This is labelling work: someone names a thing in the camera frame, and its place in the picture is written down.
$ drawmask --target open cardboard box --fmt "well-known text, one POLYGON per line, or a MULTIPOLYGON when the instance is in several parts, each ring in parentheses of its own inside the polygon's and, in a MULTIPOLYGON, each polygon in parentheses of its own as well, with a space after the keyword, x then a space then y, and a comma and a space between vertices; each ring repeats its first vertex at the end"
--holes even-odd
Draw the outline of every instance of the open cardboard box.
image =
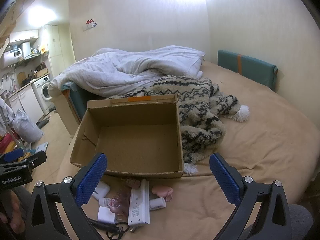
POLYGON ((178 178, 183 174, 177 95, 88 101, 70 163, 82 167, 99 152, 106 174, 178 178))

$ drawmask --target washing machine door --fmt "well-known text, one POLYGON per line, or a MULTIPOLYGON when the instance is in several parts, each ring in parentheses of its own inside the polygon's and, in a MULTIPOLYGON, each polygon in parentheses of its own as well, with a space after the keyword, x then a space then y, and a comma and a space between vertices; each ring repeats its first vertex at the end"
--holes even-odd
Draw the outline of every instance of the washing machine door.
POLYGON ((51 96, 49 96, 48 86, 49 86, 49 83, 46 83, 41 88, 41 96, 45 101, 49 101, 52 98, 51 96))

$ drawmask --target blue gripper pad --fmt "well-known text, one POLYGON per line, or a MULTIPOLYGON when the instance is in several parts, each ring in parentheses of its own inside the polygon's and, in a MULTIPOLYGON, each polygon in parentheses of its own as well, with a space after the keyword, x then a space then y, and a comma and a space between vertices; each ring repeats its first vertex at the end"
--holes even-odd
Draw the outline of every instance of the blue gripper pad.
POLYGON ((4 161, 7 163, 11 163, 22 156, 23 156, 23 150, 21 148, 15 149, 11 152, 4 154, 4 161))
POLYGON ((76 203, 87 204, 98 182, 107 168, 107 157, 101 154, 95 161, 76 189, 76 203))
POLYGON ((212 154, 210 156, 209 167, 224 195, 226 196, 228 202, 237 207, 241 203, 239 186, 227 171, 225 166, 222 164, 222 162, 219 160, 219 158, 216 156, 216 154, 212 154))

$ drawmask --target patterned fleece blanket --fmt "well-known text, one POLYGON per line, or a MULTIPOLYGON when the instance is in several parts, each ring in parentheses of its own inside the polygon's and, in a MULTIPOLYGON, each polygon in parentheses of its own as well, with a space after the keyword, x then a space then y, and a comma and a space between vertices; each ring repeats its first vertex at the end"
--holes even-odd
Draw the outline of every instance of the patterned fleece blanket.
POLYGON ((195 163, 203 160, 220 145, 225 129, 219 117, 243 122, 249 117, 248 106, 242 106, 232 95, 224 95, 209 78, 164 76, 148 88, 136 89, 123 96, 178 94, 180 131, 184 171, 197 172, 195 163))

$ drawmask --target white cabinet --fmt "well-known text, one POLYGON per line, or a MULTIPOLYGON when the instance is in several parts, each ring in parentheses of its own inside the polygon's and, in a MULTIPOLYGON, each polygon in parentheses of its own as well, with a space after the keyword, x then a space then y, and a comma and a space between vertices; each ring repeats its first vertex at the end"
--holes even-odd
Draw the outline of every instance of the white cabinet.
POLYGON ((10 44, 20 45, 23 42, 30 41, 31 43, 38 39, 38 30, 22 31, 10 33, 10 44))
POLYGON ((52 70, 52 76, 58 76, 62 71, 65 70, 64 61, 62 55, 58 55, 55 57, 50 57, 50 65, 52 70))
POLYGON ((61 46, 59 39, 59 32, 57 25, 46 25, 48 34, 48 52, 49 57, 55 57, 61 55, 61 46))
POLYGON ((15 94, 12 97, 10 97, 9 102, 10 102, 10 107, 15 114, 17 113, 18 109, 23 111, 23 107, 22 107, 22 104, 20 103, 18 94, 15 94))
POLYGON ((31 85, 19 91, 18 96, 23 109, 29 116, 30 120, 34 123, 38 122, 43 116, 43 112, 39 106, 31 85))

